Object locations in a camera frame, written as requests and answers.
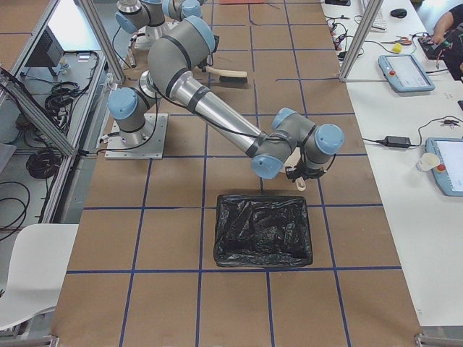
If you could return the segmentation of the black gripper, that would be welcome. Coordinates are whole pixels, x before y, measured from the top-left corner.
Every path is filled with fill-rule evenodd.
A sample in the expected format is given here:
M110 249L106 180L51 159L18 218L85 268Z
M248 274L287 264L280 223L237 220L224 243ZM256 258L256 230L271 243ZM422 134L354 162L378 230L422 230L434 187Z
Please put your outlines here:
M312 169L307 167L302 159L300 159L298 167L301 169L302 178L305 181L308 179L319 179L326 172L323 168ZM297 176L293 173L287 172L286 177L292 181L292 179L296 178Z

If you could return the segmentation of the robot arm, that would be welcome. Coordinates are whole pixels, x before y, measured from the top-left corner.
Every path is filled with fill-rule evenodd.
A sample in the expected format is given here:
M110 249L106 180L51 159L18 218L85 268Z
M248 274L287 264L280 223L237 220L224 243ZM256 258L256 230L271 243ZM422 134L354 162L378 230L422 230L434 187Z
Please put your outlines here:
M138 33L145 28L149 39L160 38L169 31L166 18L181 22L187 17L202 17L202 5L206 1L158 1L158 0L120 0L116 2L116 21L129 34Z
M317 125L290 108L276 114L272 133L260 130L194 78L192 68L215 47L212 30L196 16L187 17L153 43L139 86L119 88L108 99L127 144L143 143L129 135L145 130L145 112L161 96L208 122L252 159L251 168L260 178L275 178L295 150L300 159L286 176L292 181L321 177L344 144L343 131L335 124Z

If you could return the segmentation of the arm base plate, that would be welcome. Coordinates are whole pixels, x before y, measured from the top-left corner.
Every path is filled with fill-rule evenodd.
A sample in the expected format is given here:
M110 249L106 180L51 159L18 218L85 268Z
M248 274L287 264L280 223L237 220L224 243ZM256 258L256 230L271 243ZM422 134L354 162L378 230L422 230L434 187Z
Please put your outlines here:
M152 45L151 37L145 34L145 31L139 30L132 36L133 47L136 50L148 51Z
M145 113L144 127L133 133L123 132L113 121L112 132L104 154L107 160L162 160L168 128L167 113Z

